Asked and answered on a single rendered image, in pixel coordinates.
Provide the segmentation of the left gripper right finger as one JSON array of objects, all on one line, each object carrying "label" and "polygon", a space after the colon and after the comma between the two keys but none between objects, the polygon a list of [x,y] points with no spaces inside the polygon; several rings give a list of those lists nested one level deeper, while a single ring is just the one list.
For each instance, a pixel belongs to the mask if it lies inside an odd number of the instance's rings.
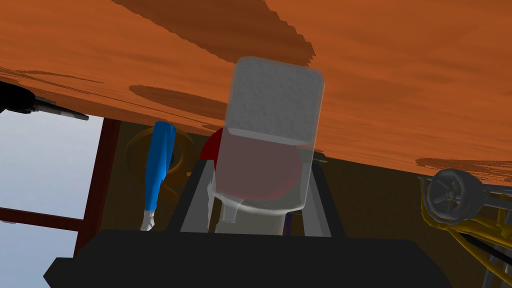
[{"label": "left gripper right finger", "polygon": [[345,238],[347,236],[324,171],[315,162],[311,164],[306,202],[302,209],[302,222],[306,237]]}]

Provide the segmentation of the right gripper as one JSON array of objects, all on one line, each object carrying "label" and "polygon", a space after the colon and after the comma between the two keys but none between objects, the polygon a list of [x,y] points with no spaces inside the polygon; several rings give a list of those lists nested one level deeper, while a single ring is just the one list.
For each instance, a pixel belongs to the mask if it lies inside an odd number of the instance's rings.
[{"label": "right gripper", "polygon": [[74,119],[88,121],[89,116],[56,105],[54,101],[35,96],[30,90],[0,81],[0,114],[8,110],[19,114],[30,114],[31,112],[45,112]]}]

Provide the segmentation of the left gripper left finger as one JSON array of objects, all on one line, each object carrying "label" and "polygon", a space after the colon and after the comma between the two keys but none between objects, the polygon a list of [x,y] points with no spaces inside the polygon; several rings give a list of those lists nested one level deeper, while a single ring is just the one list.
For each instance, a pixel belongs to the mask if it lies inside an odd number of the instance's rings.
[{"label": "left gripper left finger", "polygon": [[209,187],[214,180],[214,161],[198,160],[167,225],[168,233],[207,233],[214,204]]}]

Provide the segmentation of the translucent grey shaker jar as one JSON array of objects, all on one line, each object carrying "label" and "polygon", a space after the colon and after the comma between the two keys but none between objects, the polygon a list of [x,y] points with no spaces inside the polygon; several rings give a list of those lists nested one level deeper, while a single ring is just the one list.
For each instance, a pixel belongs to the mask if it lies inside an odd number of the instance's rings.
[{"label": "translucent grey shaker jar", "polygon": [[281,235],[306,205],[324,88],[310,67],[237,61],[214,172],[217,233]]}]

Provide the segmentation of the red round fruit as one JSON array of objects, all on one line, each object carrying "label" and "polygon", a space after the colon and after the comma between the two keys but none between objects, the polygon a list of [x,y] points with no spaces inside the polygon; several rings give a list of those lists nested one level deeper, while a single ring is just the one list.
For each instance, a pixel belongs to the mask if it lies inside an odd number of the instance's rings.
[{"label": "red round fruit", "polygon": [[219,129],[201,150],[213,160],[218,192],[249,201],[273,201],[299,182],[302,161],[293,145],[232,135]]}]

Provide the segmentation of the orange wooden table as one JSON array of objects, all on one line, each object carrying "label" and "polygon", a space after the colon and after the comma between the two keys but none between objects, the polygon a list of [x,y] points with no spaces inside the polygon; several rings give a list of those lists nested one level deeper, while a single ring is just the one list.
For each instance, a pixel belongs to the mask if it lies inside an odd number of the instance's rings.
[{"label": "orange wooden table", "polygon": [[210,135],[235,62],[324,75],[316,148],[512,185],[512,0],[0,0],[0,80]]}]

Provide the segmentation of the window with dark red frame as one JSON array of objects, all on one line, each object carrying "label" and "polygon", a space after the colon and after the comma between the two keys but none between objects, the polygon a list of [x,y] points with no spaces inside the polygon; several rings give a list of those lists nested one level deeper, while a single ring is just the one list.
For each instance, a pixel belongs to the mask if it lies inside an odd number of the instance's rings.
[{"label": "window with dark red frame", "polygon": [[0,220],[77,232],[100,230],[121,122],[43,112],[0,113]]}]

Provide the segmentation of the blue handled white utensil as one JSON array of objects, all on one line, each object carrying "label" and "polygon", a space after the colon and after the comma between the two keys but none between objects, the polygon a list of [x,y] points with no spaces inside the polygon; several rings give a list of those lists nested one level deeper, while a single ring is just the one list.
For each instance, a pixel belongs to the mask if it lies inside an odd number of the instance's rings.
[{"label": "blue handled white utensil", "polygon": [[177,129],[165,121],[157,121],[153,127],[145,169],[145,201],[140,229],[150,231],[155,225],[154,214],[161,184],[172,162]]}]

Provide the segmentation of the yellow frame with grey wheel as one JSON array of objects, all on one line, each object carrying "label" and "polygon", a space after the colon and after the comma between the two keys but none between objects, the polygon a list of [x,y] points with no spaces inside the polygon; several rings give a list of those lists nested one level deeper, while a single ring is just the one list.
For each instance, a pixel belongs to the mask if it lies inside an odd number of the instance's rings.
[{"label": "yellow frame with grey wheel", "polygon": [[494,277],[500,288],[512,288],[512,187],[483,183],[458,169],[419,179],[423,220],[447,231],[485,266],[482,288],[491,288]]}]

